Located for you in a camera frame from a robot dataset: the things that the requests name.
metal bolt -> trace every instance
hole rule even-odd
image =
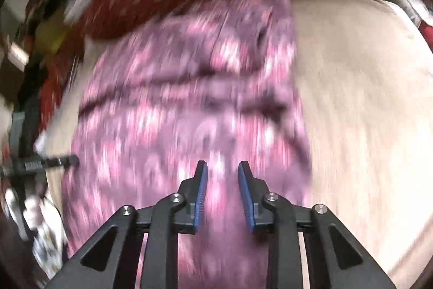
[[[129,216],[132,212],[132,209],[130,206],[123,206],[122,215]]]
[[[323,215],[324,213],[326,213],[328,211],[328,208],[323,204],[317,204],[314,206],[314,210],[317,213],[320,213],[321,215]]]
[[[172,202],[182,202],[183,201],[183,195],[178,194],[177,192],[170,195],[170,200]]]
[[[275,193],[275,192],[268,192],[268,193],[265,195],[265,197],[266,197],[266,199],[267,199],[268,201],[276,201],[276,200],[278,200],[278,194]]]

silver screw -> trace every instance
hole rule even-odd
[[[323,204],[317,204],[314,206],[314,210],[317,213],[320,213],[321,215],[323,215],[324,213],[326,213],[328,211],[328,208]]]
[[[268,193],[265,195],[265,197],[266,197],[266,199],[267,199],[268,201],[276,201],[276,200],[278,200],[278,194],[275,193],[275,192],[268,192]]]
[[[123,206],[122,215],[129,216],[132,212],[132,209],[130,206]]]
[[[172,202],[182,202],[183,201],[183,195],[178,194],[177,192],[170,195],[170,200]]]

purple fabric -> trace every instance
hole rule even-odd
[[[248,232],[240,161],[292,203],[309,191],[310,155],[290,0],[205,0],[110,47],[81,104],[63,179],[73,254],[119,207],[177,191],[207,161],[204,222],[179,236],[179,288],[264,288],[267,244]]]

triangular cutout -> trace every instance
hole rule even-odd
[[[337,263],[340,269],[348,269],[353,266],[362,264],[362,257],[335,227],[329,226],[329,233],[331,235],[332,245],[334,252],[337,256]]]
[[[81,259],[83,266],[93,268],[96,271],[103,272],[110,258],[111,249],[117,235],[117,227],[112,226],[109,230],[95,243],[92,248]]]

screw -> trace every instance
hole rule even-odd
[[[123,206],[122,215],[129,216],[131,214],[131,207],[130,206]]]
[[[265,197],[266,197],[266,199],[267,199],[268,201],[276,201],[276,200],[278,200],[278,194],[275,193],[275,192],[268,192],[268,193],[265,195]]]
[[[323,204],[317,204],[314,206],[314,210],[317,213],[320,213],[321,215],[323,215],[324,213],[326,213],[328,211],[328,208]]]
[[[177,192],[170,195],[170,200],[172,202],[182,202],[183,201],[183,195],[178,194]]]

